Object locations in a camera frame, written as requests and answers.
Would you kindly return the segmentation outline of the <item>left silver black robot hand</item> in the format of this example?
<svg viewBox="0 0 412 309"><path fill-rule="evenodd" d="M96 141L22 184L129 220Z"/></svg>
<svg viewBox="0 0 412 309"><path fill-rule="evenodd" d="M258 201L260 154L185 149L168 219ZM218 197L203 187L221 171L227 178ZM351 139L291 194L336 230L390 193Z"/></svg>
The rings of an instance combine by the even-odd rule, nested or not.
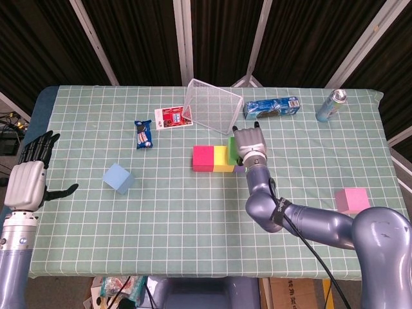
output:
<svg viewBox="0 0 412 309"><path fill-rule="evenodd" d="M5 206L12 211L35 212L44 202L72 195L79 187L74 183L66 190L49 191L47 171L55 143L60 134L48 131L23 147L8 180Z"/></svg>

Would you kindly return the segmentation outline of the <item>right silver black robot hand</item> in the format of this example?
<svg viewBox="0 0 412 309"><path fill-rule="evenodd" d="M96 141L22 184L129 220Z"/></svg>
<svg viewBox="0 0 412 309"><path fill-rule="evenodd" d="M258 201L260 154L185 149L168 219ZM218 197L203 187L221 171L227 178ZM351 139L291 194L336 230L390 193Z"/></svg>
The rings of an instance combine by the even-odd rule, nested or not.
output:
<svg viewBox="0 0 412 309"><path fill-rule="evenodd" d="M254 127L239 129L232 126L238 154L237 164L242 166L244 160L252 156L262 156L267 160L267 145L259 122L254 122Z"/></svg>

